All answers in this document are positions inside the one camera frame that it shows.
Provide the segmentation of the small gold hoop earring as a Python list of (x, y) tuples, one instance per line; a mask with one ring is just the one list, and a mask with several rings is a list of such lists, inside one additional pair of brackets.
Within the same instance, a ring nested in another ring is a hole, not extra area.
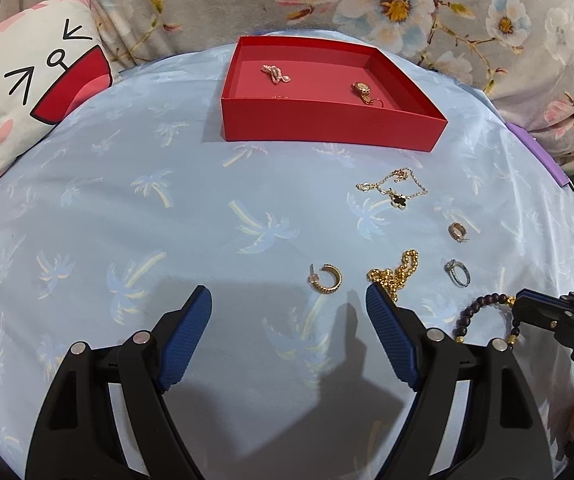
[(448, 234), (457, 243), (465, 243), (468, 240), (466, 228), (459, 222), (451, 223), (447, 228)]

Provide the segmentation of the gold wrist watch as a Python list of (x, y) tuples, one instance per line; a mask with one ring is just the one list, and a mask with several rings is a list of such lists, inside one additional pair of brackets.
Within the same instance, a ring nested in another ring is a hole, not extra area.
[(368, 84), (364, 82), (357, 81), (354, 84), (351, 84), (352, 91), (360, 98), (360, 100), (366, 105), (375, 105), (379, 104), (381, 107), (384, 107), (382, 99), (374, 98), (372, 96), (372, 90)]

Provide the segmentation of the red jewelry box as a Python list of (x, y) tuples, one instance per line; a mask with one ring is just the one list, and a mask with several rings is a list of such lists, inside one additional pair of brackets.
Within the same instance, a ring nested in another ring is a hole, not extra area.
[[(366, 105), (351, 84), (368, 84)], [(324, 142), (428, 152), (446, 117), (390, 58), (339, 40), (247, 36), (238, 40), (222, 96), (228, 142)]]

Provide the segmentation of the purple mat edge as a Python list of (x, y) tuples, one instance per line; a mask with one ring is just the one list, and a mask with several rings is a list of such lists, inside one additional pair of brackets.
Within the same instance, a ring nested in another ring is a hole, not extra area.
[(555, 162), (552, 155), (546, 151), (541, 144), (525, 128), (519, 127), (511, 122), (506, 122), (505, 126), (512, 132), (518, 140), (530, 151), (530, 153), (541, 163), (549, 175), (555, 180), (560, 188), (571, 188), (574, 191), (574, 185), (567, 174)]

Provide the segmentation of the light blue palm cloth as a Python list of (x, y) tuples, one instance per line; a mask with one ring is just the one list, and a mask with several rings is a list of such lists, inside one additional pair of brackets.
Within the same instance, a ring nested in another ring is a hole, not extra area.
[[(413, 393), (369, 323), (366, 274), (407, 249), (401, 303), (441, 330), (490, 292), (574, 290), (574, 191), (480, 93), (403, 64), (448, 121), (428, 154), (226, 143), (231, 56), (132, 70), (0, 179), (0, 456), (17, 474), (70, 345), (119, 344), (200, 284), (213, 313), (166, 403), (210, 479), (375, 477)], [(308, 284), (325, 263), (332, 295)]]

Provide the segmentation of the grey floral blanket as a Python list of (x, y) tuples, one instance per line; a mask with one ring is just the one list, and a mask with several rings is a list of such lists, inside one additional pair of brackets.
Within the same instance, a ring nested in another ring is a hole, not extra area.
[[(0, 0), (0, 16), (42, 0)], [(328, 29), (482, 90), (574, 174), (574, 0), (92, 0), (122, 67), (287, 28)]]

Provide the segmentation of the white pink cat pillow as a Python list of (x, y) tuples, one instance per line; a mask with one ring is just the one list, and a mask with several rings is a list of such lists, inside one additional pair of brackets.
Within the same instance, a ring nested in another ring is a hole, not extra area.
[(0, 177), (118, 74), (90, 0), (45, 0), (0, 23)]

